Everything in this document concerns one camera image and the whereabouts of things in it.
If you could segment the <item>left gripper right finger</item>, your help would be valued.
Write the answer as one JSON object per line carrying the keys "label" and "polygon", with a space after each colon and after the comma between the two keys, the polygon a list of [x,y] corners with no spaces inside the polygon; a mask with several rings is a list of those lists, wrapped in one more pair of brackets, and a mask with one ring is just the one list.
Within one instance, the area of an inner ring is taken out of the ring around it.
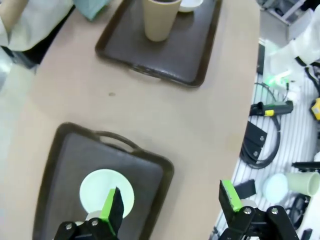
{"label": "left gripper right finger", "polygon": [[298,240],[299,237],[285,211],[280,205],[262,211],[242,204],[229,180],[219,183],[218,199],[227,222],[220,240]]}

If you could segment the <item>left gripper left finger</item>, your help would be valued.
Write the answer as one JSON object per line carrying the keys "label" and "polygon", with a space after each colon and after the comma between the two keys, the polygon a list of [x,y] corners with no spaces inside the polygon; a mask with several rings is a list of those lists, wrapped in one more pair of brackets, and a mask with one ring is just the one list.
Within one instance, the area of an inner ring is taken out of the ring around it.
{"label": "left gripper left finger", "polygon": [[112,188],[98,217],[77,225],[73,221],[62,222],[55,240],[117,240],[123,221],[124,203],[119,188]]}

